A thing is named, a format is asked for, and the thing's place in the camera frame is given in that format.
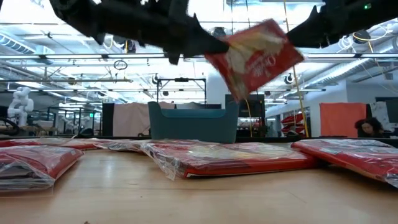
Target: teal bin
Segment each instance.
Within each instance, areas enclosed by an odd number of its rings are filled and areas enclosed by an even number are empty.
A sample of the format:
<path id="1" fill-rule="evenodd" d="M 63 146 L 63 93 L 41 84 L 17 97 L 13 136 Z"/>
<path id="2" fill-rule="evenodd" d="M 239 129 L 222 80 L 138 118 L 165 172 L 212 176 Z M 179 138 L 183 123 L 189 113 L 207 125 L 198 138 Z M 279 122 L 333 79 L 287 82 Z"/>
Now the teal bin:
<path id="1" fill-rule="evenodd" d="M 234 143 L 238 127 L 237 103 L 226 109 L 161 109 L 149 102 L 152 139 L 196 139 L 207 142 Z"/>

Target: clear plastic bag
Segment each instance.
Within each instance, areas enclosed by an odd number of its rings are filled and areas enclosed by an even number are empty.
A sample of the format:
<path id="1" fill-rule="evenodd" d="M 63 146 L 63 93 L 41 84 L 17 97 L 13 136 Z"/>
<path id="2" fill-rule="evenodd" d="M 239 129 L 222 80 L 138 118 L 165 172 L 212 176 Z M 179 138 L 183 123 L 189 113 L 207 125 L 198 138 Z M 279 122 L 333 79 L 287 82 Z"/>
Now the clear plastic bag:
<path id="1" fill-rule="evenodd" d="M 89 150 L 97 149 L 99 142 L 108 142 L 107 139 L 73 139 L 73 138 L 32 138 L 32 139 L 11 139 L 0 141 L 0 147 L 11 146 L 60 146 L 72 147 L 74 149 Z"/>
<path id="2" fill-rule="evenodd" d="M 205 57 L 221 73 L 235 100 L 245 99 L 304 60 L 273 19 L 228 36 L 225 41 L 229 44 L 225 54 Z"/>
<path id="3" fill-rule="evenodd" d="M 0 192 L 45 190 L 84 153 L 53 146 L 0 148 Z"/>
<path id="4" fill-rule="evenodd" d="M 100 143 L 95 144 L 95 146 L 100 149 L 109 149 L 112 151 L 143 153 L 141 151 L 141 146 L 150 141 L 151 140 L 122 139 L 122 140 L 112 140 L 112 141 L 100 142 Z"/>
<path id="5" fill-rule="evenodd" d="M 307 139 L 293 148 L 398 188 L 398 149 L 375 140 Z"/>
<path id="6" fill-rule="evenodd" d="M 264 143 L 147 143 L 142 150 L 172 180 L 176 177 L 244 175 L 316 167 L 318 161 L 290 149 Z"/>

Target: wooden table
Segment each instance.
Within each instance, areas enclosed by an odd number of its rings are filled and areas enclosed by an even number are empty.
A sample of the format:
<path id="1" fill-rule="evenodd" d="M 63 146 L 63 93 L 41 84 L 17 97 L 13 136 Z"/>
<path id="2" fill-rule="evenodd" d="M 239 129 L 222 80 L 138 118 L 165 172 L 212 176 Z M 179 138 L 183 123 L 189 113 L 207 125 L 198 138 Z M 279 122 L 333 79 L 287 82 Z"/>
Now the wooden table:
<path id="1" fill-rule="evenodd" d="M 339 168 L 167 179 L 149 157 L 90 151 L 51 197 L 0 198 L 9 224 L 380 224 L 398 222 L 398 189 Z"/>

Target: person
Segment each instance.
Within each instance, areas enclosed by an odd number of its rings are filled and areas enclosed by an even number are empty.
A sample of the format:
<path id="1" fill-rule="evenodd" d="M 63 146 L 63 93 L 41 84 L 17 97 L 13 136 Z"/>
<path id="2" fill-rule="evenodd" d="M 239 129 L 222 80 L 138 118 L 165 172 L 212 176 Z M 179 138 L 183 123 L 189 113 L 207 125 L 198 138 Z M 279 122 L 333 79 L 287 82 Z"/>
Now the person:
<path id="1" fill-rule="evenodd" d="M 376 118 L 361 119 L 355 122 L 359 138 L 384 138 L 383 127 Z"/>
<path id="2" fill-rule="evenodd" d="M 299 136 L 299 134 L 296 132 L 296 126 L 291 126 L 289 129 L 289 132 L 286 133 L 286 137 Z"/>

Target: red package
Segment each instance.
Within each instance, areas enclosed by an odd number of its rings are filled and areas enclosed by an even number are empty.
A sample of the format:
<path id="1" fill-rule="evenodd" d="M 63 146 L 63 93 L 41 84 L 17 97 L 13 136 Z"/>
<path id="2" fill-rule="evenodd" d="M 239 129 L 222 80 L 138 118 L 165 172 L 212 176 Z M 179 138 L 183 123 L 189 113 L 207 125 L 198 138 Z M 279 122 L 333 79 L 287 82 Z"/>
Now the red package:
<path id="1" fill-rule="evenodd" d="M 147 143 L 157 143 L 157 144 L 187 144 L 191 145 L 193 143 L 198 142 L 197 140 L 130 140 L 130 139 L 122 139 L 122 140 L 109 140 L 107 142 L 101 142 L 96 144 L 96 146 L 100 149 L 109 149 L 112 151 L 121 151 L 121 152 L 142 152 L 142 146 Z"/>
<path id="2" fill-rule="evenodd" d="M 235 100 L 245 99 L 295 64 L 303 56 L 275 20 L 269 19 L 225 39 L 225 54 L 205 55 L 221 73 Z"/>
<path id="3" fill-rule="evenodd" d="M 0 191 L 51 188 L 82 155 L 80 150 L 65 147 L 0 148 Z"/>
<path id="4" fill-rule="evenodd" d="M 375 140 L 309 139 L 292 147 L 398 187 L 398 149 Z"/>
<path id="5" fill-rule="evenodd" d="M 142 150 L 166 173 L 167 177 L 243 175 L 283 170 L 306 169 L 317 160 L 278 146 L 264 143 L 156 144 Z"/>
<path id="6" fill-rule="evenodd" d="M 11 139 L 0 141 L 0 147 L 10 146 L 60 146 L 72 147 L 74 149 L 89 150 L 97 149 L 99 142 L 109 141 L 107 139 L 70 139 L 70 138 L 32 138 L 32 139 Z"/>

